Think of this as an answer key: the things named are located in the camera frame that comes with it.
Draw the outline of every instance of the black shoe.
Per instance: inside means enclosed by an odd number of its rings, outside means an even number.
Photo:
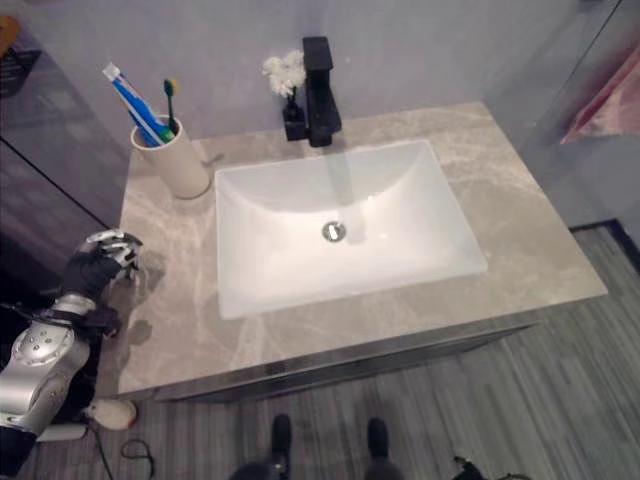
[[[271,463],[281,479],[289,478],[291,437],[291,420],[287,415],[278,415],[271,427]]]
[[[271,451],[289,453],[291,450],[291,420],[287,415],[278,415],[271,427]]]
[[[369,420],[367,426],[367,445],[371,458],[388,458],[389,457],[389,432],[384,421],[379,418]]]

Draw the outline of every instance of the pink towel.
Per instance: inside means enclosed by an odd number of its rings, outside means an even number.
[[[622,134],[640,135],[640,46],[578,112],[562,143]]]

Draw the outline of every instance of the white flower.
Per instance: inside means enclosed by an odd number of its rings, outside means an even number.
[[[277,73],[280,72],[282,68],[282,59],[278,57],[269,57],[262,64],[262,74],[269,75],[270,73]]]
[[[284,63],[288,68],[302,67],[303,59],[304,53],[300,50],[291,50],[284,56],[282,63]]]
[[[271,91],[281,97],[293,95],[293,89],[302,86],[306,78],[304,54],[292,50],[284,58],[270,57],[262,64],[262,74],[269,76]]]

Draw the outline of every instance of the green toothbrush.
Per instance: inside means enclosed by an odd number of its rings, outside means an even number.
[[[178,80],[175,78],[164,79],[164,93],[167,94],[167,101],[169,102],[169,130],[171,130],[174,135],[178,134],[178,122],[176,122],[176,119],[173,117],[173,104],[171,103],[171,99],[179,90]]]

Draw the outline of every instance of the drain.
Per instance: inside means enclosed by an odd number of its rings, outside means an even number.
[[[346,227],[340,222],[329,222],[322,227],[322,236],[331,243],[342,240],[347,234]]]

